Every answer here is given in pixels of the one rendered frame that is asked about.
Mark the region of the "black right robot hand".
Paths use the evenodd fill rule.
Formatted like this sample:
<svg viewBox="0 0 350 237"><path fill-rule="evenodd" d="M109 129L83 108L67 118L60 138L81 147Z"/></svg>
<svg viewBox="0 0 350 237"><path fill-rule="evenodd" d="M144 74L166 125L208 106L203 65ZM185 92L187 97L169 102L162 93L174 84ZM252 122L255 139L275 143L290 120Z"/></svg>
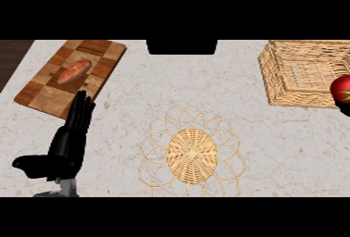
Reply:
<svg viewBox="0 0 350 237"><path fill-rule="evenodd" d="M340 111L342 115L350 117L350 103L343 103L343 102L336 101L335 105L339 108L339 111Z"/></svg>

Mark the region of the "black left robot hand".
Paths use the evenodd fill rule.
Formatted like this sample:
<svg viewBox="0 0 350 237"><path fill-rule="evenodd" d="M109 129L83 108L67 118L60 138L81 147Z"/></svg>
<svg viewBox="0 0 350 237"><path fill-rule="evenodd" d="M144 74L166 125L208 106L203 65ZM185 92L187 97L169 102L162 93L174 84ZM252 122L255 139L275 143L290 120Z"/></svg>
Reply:
<svg viewBox="0 0 350 237"><path fill-rule="evenodd" d="M45 155L18 156L11 166L20 169L29 179L47 181L73 179L81 166L85 147L85 134L95 104L78 91L69 106L64 125L57 129Z"/></svg>

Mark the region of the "red tomato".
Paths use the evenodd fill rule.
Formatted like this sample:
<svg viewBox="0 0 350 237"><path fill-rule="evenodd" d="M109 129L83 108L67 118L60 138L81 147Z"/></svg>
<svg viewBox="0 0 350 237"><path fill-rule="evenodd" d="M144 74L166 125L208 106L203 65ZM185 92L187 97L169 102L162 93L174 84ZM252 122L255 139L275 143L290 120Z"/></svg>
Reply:
<svg viewBox="0 0 350 237"><path fill-rule="evenodd" d="M329 91L336 101L350 103L350 75L342 75L332 81Z"/></svg>

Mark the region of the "wicker basket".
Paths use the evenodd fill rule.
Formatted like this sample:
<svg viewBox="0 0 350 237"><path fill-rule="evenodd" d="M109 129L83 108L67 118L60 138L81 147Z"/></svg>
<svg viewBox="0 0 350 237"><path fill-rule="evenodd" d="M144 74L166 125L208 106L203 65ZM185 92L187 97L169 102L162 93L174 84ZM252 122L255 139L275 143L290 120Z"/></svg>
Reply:
<svg viewBox="0 0 350 237"><path fill-rule="evenodd" d="M258 63L271 106L335 108L329 86L350 74L350 40L268 40Z"/></svg>

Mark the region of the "round wicker placemat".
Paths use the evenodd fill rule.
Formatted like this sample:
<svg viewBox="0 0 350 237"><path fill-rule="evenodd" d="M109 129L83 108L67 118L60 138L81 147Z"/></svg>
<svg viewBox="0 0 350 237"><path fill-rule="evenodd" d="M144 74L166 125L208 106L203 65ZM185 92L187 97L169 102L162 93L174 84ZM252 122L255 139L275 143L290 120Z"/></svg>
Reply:
<svg viewBox="0 0 350 237"><path fill-rule="evenodd" d="M174 111L178 111L178 115L171 116ZM188 118L188 125L184 126L184 118ZM163 131L151 132L153 124L163 122ZM171 134L169 124L174 125L177 131ZM213 130L206 132L208 125L215 124ZM222 143L213 141L213 135L227 133L228 137ZM154 136L166 135L169 141L166 145L159 145ZM236 147L228 146L231 138L236 139ZM144 153L143 145L144 142L150 141L154 148ZM227 158L221 158L218 155L218 148L227 148L231 151L231 155ZM154 162L148 156L156 152L165 152L163 162ZM203 196L212 196L205 187L206 180L213 178L218 182L221 194L227 196L224 182L233 182L236 185L236 197L240 196L240 179L246 172L246 161L240 154L240 138L231 130L230 121L219 117L212 111L199 110L197 107L187 105L171 106L163 113L162 118L156 118L150 121L147 126L147 136L138 144L138 152L141 160L137 169L137 180L150 191L150 196L154 195L154 190L168 188L168 194L172 196L174 182L179 181L185 185L182 196L190 196L190 186L199 185L200 193ZM240 172L236 172L228 162L237 158L241 164ZM151 179L145 182L140 177L143 165L148 163L156 166L156 170L151 174ZM216 174L216 166L222 164L228 171L231 178L224 179ZM154 185L156 175L162 168L166 168L171 172L171 179Z"/></svg>

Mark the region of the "checkered wooden cutting board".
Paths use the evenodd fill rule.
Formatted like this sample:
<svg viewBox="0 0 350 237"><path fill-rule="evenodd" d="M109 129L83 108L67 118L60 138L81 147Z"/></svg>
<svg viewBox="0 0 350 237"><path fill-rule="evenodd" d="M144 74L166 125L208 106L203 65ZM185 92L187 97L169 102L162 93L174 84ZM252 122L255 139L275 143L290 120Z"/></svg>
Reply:
<svg viewBox="0 0 350 237"><path fill-rule="evenodd" d="M64 119L78 91L95 99L123 52L112 41L66 40L13 102Z"/></svg>

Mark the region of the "orange sweet potato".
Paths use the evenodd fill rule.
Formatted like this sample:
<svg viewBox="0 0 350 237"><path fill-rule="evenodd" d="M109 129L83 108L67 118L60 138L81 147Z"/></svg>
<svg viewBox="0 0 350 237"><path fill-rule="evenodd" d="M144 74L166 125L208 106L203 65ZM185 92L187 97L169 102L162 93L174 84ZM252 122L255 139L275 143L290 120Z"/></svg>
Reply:
<svg viewBox="0 0 350 237"><path fill-rule="evenodd" d="M83 73L89 70L89 67L91 67L91 62L86 59L81 59L75 61L61 72L57 78L57 83L63 84L76 80L83 75Z"/></svg>

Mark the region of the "black appliance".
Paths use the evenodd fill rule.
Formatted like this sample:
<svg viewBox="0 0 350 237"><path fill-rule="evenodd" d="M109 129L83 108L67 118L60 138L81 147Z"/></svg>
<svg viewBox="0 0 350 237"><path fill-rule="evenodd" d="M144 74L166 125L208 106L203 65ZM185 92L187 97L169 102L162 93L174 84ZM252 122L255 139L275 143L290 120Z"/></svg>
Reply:
<svg viewBox="0 0 350 237"><path fill-rule="evenodd" d="M215 40L147 40L150 55L212 55L215 51Z"/></svg>

